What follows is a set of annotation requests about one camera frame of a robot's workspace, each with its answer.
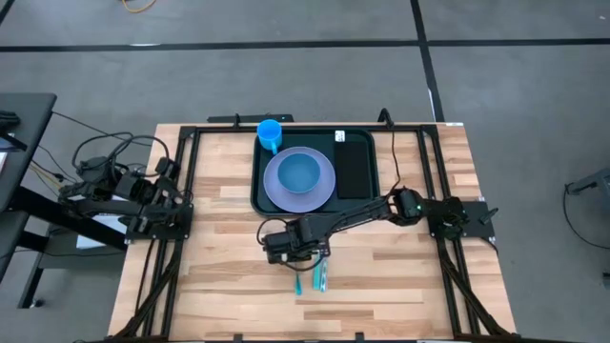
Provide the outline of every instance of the purple plate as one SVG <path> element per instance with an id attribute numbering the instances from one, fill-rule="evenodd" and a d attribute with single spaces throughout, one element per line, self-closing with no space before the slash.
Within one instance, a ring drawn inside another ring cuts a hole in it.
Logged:
<path id="1" fill-rule="evenodd" d="M 292 193 L 286 190 L 277 178 L 277 170 L 282 161 L 295 153 L 312 156 L 320 166 L 320 179 L 317 185 L 305 193 Z M 281 151 L 269 161 L 263 175 L 265 193 L 280 209 L 292 213 L 311 212 L 324 205 L 335 190 L 335 169 L 326 156 L 315 149 L 294 147 Z"/>

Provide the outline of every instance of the black table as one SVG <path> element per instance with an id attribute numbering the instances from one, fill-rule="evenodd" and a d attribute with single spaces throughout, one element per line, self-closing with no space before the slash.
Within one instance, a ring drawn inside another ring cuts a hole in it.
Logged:
<path id="1" fill-rule="evenodd" d="M 0 281 L 17 246 L 37 252 L 49 252 L 51 249 L 58 254 L 61 252 L 57 251 L 57 247 L 75 249 L 76 236 L 80 234 L 120 251 L 127 250 L 123 233 L 91 219 L 70 217 L 58 203 L 21 186 L 28 165 L 51 120 L 56 98 L 55 94 L 49 93 L 0 93 L 0 110 L 14 111 L 21 119 L 21 123 L 10 132 L 28 146 L 25 151 L 10 152 L 0 171 L 0 256 L 6 255 L 0 258 Z M 26 232 L 24 229 L 30 215 L 52 223 L 57 229 L 68 229 L 71 232 L 66 234 L 65 230 L 53 229 L 53 232 L 61 233 L 56 235 L 57 239 Z M 98 251 L 99 249 L 86 250 L 82 254 Z M 45 259 L 51 260 L 42 254 L 36 259 L 19 307 L 30 306 L 44 270 Z"/>

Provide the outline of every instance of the black tray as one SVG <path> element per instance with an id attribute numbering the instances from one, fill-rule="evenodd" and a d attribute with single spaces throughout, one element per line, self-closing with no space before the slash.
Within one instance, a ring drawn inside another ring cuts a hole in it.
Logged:
<path id="1" fill-rule="evenodd" d="M 342 128 L 329 129 L 289 129 L 282 128 L 281 150 L 292 147 L 308 147 L 322 152 L 335 167 L 335 131 Z M 333 194 L 326 204 L 318 208 L 314 213 L 333 213 L 349 210 L 350 208 L 366 204 L 372 198 L 379 196 L 379 179 L 377 175 L 377 161 L 375 157 L 375 141 L 373 136 L 364 130 L 343 130 L 345 131 L 346 142 L 365 142 L 367 146 L 367 159 L 370 168 L 370 187 L 371 198 L 364 199 L 339 199 L 336 196 L 336 186 Z M 263 186 L 263 175 L 267 164 L 274 157 L 273 153 L 263 149 L 258 143 L 258 138 L 254 141 L 254 164 L 252 172 L 252 193 L 250 196 L 252 207 L 260 214 L 264 215 L 292 215 L 286 212 L 269 199 Z"/>

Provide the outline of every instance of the wooden table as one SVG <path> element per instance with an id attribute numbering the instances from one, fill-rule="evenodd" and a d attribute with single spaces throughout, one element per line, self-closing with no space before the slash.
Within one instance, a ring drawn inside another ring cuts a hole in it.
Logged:
<path id="1" fill-rule="evenodd" d="M 175 151 L 179 127 L 157 127 L 155 135 L 170 151 Z M 438 131 L 452 194 L 463 200 L 478 198 L 465 129 L 439 124 Z M 374 138 L 385 193 L 396 181 L 391 134 L 374 133 Z M 263 220 L 250 204 L 254 140 L 254 133 L 201 137 L 193 186 L 195 217 L 180 267 L 171 339 L 232 339 L 234 333 L 243 333 L 244 339 L 354 339 L 355 332 L 364 332 L 367 339 L 452 337 L 437 247 L 425 219 L 407 228 L 373 222 L 334 235 L 329 290 L 314 291 L 307 272 L 301 276 L 303 294 L 295 296 L 295 274 L 269 265 L 254 239 Z M 432 143 L 427 146 L 441 194 Z M 149 168 L 161 155 L 155 144 Z M 396 133 L 396 156 L 402 183 L 425 194 L 413 133 Z M 148 245 L 129 247 L 110 334 L 133 314 Z M 463 245 L 474 292 L 498 323 L 513 331 L 496 253 L 477 238 L 465 238 Z M 462 330 L 468 332 L 463 298 L 457 289 L 456 294 Z M 159 333 L 165 301 L 159 304 L 153 333 Z"/>

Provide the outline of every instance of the blue plastic cup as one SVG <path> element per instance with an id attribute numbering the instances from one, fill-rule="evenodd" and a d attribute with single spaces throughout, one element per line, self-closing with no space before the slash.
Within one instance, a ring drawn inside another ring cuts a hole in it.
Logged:
<path id="1" fill-rule="evenodd" d="M 258 124 L 256 133 L 260 145 L 277 154 L 277 148 L 282 145 L 282 126 L 273 119 L 263 120 Z"/>
<path id="2" fill-rule="evenodd" d="M 320 179 L 320 166 L 312 156 L 295 153 L 284 158 L 279 164 L 277 178 L 288 192 L 309 192 Z"/>

